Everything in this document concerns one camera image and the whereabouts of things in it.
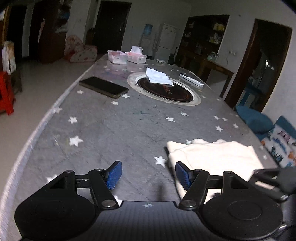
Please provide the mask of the cream white garment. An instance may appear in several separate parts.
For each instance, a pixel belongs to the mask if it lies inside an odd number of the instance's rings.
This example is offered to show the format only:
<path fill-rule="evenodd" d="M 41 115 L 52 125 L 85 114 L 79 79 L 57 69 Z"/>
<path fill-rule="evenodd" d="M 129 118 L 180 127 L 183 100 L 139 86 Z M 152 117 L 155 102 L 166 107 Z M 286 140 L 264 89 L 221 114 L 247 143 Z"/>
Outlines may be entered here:
<path fill-rule="evenodd" d="M 176 176 L 176 163 L 183 162 L 189 169 L 202 169 L 211 175 L 222 175 L 224 171 L 233 171 L 248 181 L 256 169 L 263 169 L 252 146 L 239 142 L 217 140 L 209 143 L 203 139 L 194 139 L 189 145 L 167 142 L 169 167 L 172 168 L 178 195 L 183 198 L 186 190 Z"/>

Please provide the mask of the butterfly pattern cushion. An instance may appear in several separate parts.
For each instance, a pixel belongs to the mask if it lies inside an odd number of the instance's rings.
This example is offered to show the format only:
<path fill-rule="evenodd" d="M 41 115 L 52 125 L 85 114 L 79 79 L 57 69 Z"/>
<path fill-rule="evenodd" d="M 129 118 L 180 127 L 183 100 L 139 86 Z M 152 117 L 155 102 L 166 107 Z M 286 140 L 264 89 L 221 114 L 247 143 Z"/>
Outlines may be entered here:
<path fill-rule="evenodd" d="M 261 143 L 278 166 L 295 167 L 295 138 L 283 128 L 274 125 Z"/>

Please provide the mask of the blue pillow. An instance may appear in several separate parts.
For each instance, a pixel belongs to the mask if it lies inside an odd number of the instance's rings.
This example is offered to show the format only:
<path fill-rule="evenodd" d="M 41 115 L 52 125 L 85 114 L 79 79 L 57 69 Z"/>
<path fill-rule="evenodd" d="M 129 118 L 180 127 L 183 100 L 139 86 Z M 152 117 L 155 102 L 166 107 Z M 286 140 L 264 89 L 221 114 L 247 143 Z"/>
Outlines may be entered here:
<path fill-rule="evenodd" d="M 236 112 L 254 133 L 267 133 L 273 128 L 271 119 L 254 109 L 246 106 L 237 106 Z"/>

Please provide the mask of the blue sofa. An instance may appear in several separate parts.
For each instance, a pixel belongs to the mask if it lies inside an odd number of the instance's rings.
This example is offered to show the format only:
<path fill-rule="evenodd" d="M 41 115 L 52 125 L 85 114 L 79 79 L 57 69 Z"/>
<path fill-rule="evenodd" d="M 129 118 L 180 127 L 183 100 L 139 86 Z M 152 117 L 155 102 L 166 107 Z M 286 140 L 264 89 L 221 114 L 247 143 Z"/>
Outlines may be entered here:
<path fill-rule="evenodd" d="M 278 125 L 281 128 L 283 128 L 286 132 L 288 132 L 293 138 L 295 138 L 295 127 L 284 117 L 284 116 L 280 116 L 278 118 L 278 120 L 273 123 L 273 127 L 274 125 Z M 260 142 L 267 136 L 267 133 L 263 133 L 263 134 L 258 134 L 255 133 L 255 135 L 257 136 L 257 138 L 260 140 Z M 260 149 L 266 149 L 262 143 L 260 146 Z"/>

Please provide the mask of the round table hotplate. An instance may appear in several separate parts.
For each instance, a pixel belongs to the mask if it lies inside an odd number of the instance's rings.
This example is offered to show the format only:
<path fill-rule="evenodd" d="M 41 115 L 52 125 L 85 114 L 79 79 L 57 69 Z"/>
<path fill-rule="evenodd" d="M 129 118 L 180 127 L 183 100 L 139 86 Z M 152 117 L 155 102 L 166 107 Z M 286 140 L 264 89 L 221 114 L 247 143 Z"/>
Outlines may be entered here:
<path fill-rule="evenodd" d="M 173 85 L 150 83 L 149 78 L 143 72 L 132 73 L 127 78 L 131 88 L 149 98 L 183 106 L 201 104 L 201 97 L 198 96 L 196 90 L 178 79 L 169 78 L 169 80 Z"/>

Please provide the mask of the black smartphone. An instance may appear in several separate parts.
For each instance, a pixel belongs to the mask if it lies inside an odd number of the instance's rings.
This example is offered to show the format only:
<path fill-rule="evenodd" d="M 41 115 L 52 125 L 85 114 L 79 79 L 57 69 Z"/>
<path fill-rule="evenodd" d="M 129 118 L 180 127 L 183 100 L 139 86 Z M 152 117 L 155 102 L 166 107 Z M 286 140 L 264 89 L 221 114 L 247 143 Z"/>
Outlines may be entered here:
<path fill-rule="evenodd" d="M 128 88 L 94 76 L 80 80 L 79 85 L 114 99 L 128 93 Z"/>

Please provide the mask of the white crumpled paper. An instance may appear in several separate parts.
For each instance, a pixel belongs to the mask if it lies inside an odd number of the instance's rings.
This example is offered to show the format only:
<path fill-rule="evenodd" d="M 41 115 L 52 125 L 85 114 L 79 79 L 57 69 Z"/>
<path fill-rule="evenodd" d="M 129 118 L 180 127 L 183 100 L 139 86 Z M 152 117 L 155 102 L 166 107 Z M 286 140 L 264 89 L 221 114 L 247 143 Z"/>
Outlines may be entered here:
<path fill-rule="evenodd" d="M 145 75 L 149 79 L 150 83 L 154 84 L 165 84 L 165 85 L 170 85 L 173 86 L 174 84 L 172 83 L 171 80 L 169 80 L 169 77 L 162 72 L 156 71 L 151 68 L 146 68 Z"/>

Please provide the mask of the pink tissue box left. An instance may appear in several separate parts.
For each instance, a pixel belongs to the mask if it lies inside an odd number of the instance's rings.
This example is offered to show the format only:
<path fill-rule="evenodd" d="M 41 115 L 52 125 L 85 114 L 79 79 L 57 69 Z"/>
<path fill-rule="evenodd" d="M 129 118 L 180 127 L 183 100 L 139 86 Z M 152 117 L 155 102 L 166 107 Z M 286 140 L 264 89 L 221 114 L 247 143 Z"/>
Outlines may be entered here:
<path fill-rule="evenodd" d="M 108 50 L 108 60 L 112 64 L 127 64 L 127 54 L 122 51 Z"/>

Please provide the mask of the pink tissue box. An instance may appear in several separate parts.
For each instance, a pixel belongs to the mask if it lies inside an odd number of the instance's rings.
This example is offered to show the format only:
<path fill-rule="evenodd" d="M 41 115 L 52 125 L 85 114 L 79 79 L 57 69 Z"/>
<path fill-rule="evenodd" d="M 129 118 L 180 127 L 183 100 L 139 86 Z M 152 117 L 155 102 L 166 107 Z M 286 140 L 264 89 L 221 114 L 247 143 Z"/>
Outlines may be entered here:
<path fill-rule="evenodd" d="M 126 51 L 127 60 L 135 64 L 145 64 L 147 56 L 142 54 L 142 47 L 132 46 L 130 51 Z"/>
<path fill-rule="evenodd" d="M 127 64 L 127 54 L 122 51 L 108 50 L 108 60 L 112 64 Z"/>

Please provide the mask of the red plastic stool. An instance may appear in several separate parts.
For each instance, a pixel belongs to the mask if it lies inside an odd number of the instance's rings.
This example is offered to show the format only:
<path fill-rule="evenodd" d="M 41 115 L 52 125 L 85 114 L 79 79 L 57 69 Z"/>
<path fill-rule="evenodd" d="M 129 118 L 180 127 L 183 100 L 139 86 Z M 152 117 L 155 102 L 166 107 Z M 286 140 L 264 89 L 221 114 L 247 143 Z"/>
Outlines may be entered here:
<path fill-rule="evenodd" d="M 14 112 L 13 104 L 15 95 L 11 85 L 11 78 L 7 72 L 1 71 L 0 75 L 0 89 L 1 89 L 1 111 L 5 111 L 8 115 Z"/>

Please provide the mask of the pink tissue box right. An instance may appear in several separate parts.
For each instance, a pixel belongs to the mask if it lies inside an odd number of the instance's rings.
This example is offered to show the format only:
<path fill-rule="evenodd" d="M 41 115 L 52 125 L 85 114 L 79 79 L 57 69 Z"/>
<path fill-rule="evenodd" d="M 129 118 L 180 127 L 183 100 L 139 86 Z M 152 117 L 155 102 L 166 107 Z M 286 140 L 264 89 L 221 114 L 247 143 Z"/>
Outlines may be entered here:
<path fill-rule="evenodd" d="M 145 64 L 147 56 L 142 54 L 142 47 L 132 46 L 130 51 L 126 51 L 127 60 L 135 64 Z"/>

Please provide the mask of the pink floral kids sofa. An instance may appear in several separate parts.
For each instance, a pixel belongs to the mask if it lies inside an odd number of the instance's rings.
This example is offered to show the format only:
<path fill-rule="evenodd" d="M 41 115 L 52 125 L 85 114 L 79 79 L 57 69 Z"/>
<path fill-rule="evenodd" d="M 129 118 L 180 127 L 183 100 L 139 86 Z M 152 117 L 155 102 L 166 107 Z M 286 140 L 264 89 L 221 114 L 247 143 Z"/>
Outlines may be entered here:
<path fill-rule="evenodd" d="M 69 35 L 65 41 L 64 58 L 70 63 L 94 62 L 97 58 L 97 47 L 84 45 L 76 35 Z"/>

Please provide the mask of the water dispenser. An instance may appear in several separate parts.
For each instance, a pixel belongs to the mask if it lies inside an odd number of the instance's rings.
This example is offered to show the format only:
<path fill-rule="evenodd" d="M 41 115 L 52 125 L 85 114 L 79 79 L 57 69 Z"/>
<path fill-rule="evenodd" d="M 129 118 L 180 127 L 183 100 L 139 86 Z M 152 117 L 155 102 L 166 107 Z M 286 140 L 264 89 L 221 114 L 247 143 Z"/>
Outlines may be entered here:
<path fill-rule="evenodd" d="M 147 56 L 151 55 L 152 28 L 153 25 L 145 24 L 144 31 L 140 39 L 139 46 L 142 48 L 142 54 Z"/>

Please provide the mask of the white refrigerator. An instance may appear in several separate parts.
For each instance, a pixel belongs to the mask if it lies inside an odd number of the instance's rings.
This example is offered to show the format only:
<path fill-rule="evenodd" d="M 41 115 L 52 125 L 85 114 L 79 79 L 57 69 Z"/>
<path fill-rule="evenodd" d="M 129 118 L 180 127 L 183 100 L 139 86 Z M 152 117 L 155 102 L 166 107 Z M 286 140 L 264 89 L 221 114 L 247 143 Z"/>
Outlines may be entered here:
<path fill-rule="evenodd" d="M 159 59 L 168 62 L 176 35 L 176 27 L 168 24 L 160 25 L 153 45 L 153 56 L 156 60 Z"/>

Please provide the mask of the white paper bag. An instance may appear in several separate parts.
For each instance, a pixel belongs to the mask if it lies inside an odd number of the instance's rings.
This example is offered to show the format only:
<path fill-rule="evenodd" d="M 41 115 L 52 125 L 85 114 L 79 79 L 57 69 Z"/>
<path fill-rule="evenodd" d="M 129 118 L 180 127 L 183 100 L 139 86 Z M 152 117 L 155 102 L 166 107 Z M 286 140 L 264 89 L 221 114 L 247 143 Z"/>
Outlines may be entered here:
<path fill-rule="evenodd" d="M 15 45 L 11 41 L 5 41 L 2 48 L 2 60 L 4 72 L 11 75 L 16 70 Z"/>

